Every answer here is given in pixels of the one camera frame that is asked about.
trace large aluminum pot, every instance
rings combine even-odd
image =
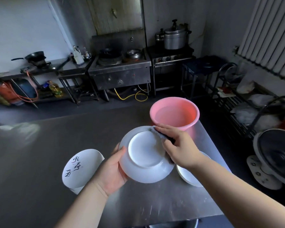
[[[187,35],[191,31],[187,30],[182,24],[177,25],[177,19],[172,20],[173,26],[164,31],[164,45],[165,49],[181,49],[186,45]]]

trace pan handle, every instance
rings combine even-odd
[[[24,59],[23,57],[18,57],[18,58],[14,58],[11,61],[15,61],[15,60],[20,60],[20,59]]]

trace white bottle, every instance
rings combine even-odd
[[[81,53],[74,49],[73,54],[77,65],[81,65],[84,63],[84,58],[82,57]]]

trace white radiator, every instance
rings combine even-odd
[[[285,0],[257,0],[237,52],[285,77]]]

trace yellow hose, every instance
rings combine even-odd
[[[132,96],[135,96],[135,99],[136,99],[137,101],[146,101],[146,100],[148,99],[148,96],[147,96],[146,94],[139,94],[140,91],[138,91],[136,94],[129,95],[129,96],[127,96],[126,98],[121,98],[115,88],[114,88],[114,90],[115,90],[115,93],[117,94],[117,96],[119,97],[120,100],[125,100],[125,99],[127,99],[127,98],[129,98],[129,97],[132,97]],[[138,99],[137,99],[137,95],[145,95],[145,96],[146,96],[146,99],[145,99],[145,100],[138,100]]]

